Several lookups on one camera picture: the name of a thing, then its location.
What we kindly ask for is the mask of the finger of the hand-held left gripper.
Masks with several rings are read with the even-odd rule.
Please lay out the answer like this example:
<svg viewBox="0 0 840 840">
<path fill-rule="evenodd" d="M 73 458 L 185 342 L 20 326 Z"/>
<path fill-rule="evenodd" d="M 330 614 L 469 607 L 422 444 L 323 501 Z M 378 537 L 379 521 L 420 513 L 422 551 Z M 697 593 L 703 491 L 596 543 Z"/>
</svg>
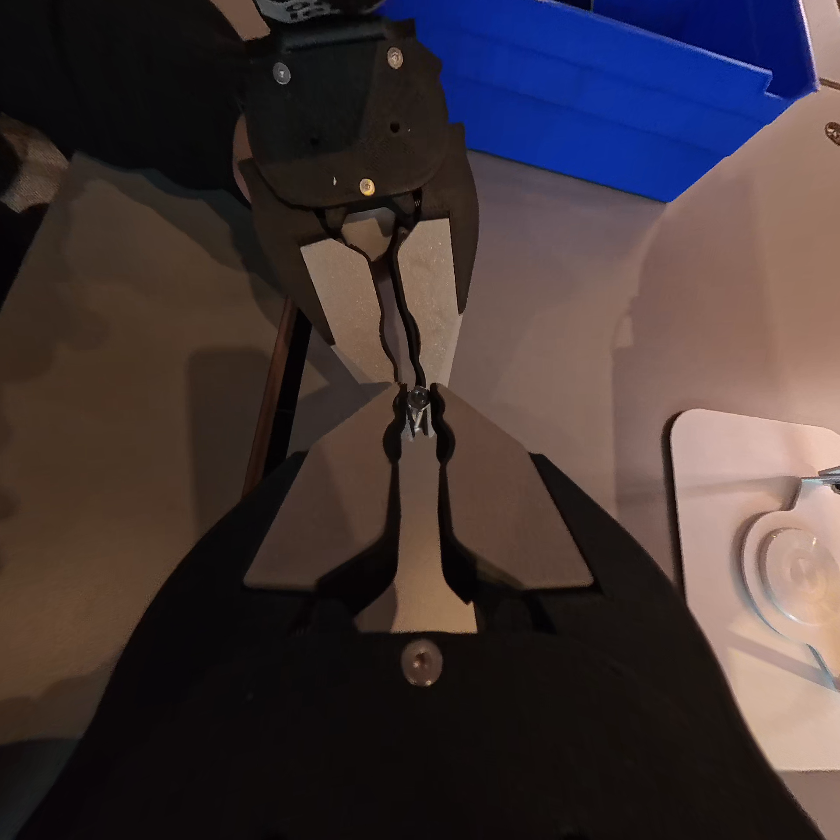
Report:
<svg viewBox="0 0 840 840">
<path fill-rule="evenodd" d="M 363 385 L 396 379 L 396 364 L 383 340 L 377 288 L 377 272 L 384 269 L 394 224 L 393 213 L 352 213 L 338 237 L 300 248 L 326 319 L 326 341 Z"/>
<path fill-rule="evenodd" d="M 416 382 L 448 386 L 461 326 L 449 220 L 401 229 L 394 267 Z"/>
</svg>

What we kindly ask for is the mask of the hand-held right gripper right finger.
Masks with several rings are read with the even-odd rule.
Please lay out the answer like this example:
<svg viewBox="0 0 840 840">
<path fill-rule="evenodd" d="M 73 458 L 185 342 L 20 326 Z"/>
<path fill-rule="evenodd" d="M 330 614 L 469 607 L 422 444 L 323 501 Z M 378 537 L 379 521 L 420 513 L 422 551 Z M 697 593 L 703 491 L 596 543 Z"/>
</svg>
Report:
<svg viewBox="0 0 840 840">
<path fill-rule="evenodd" d="M 594 575 L 529 451 L 447 387 L 432 384 L 430 396 L 440 549 L 450 588 L 469 603 L 484 588 L 592 586 Z"/>
</svg>

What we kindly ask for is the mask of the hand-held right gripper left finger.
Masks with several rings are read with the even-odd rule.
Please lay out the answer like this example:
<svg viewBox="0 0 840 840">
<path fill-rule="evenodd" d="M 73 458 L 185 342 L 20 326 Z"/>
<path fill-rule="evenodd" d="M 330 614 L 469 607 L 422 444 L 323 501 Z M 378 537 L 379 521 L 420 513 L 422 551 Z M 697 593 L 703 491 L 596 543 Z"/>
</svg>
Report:
<svg viewBox="0 0 840 840">
<path fill-rule="evenodd" d="M 393 583 L 406 386 L 392 384 L 305 454 L 244 584 L 341 602 L 352 616 Z"/>
</svg>

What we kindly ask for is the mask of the silver metal bolt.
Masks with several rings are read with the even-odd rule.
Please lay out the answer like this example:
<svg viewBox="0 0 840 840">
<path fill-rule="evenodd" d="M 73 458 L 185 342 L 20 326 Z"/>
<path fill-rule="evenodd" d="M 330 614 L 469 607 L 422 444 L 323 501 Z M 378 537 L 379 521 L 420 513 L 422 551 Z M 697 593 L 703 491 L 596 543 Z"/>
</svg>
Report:
<svg viewBox="0 0 840 840">
<path fill-rule="evenodd" d="M 402 433 L 402 437 L 405 441 L 414 440 L 418 436 L 426 436 L 427 438 L 434 436 L 434 426 L 433 426 L 433 418 L 432 418 L 432 395 L 430 394 L 430 403 L 426 407 L 424 411 L 421 413 L 413 413 L 409 410 L 406 399 L 405 399 L 405 419 L 406 424 L 404 426 L 404 431 Z"/>
</svg>

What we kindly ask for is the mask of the person's left forearm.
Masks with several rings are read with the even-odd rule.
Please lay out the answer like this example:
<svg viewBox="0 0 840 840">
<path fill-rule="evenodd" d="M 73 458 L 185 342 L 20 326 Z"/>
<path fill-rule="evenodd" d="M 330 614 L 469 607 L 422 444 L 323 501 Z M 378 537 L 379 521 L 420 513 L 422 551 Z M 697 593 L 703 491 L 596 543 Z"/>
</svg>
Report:
<svg viewBox="0 0 840 840">
<path fill-rule="evenodd" d="M 248 71 L 211 2 L 1 2 L 2 114 L 65 156 L 236 194 Z"/>
</svg>

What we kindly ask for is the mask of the blue plastic bin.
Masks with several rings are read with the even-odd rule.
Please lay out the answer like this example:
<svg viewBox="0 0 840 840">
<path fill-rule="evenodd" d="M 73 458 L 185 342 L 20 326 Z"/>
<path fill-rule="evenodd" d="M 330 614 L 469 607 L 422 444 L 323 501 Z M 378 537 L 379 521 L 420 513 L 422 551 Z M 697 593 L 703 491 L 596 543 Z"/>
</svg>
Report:
<svg viewBox="0 0 840 840">
<path fill-rule="evenodd" d="M 393 1 L 470 150 L 671 202 L 818 88 L 799 1 Z"/>
</svg>

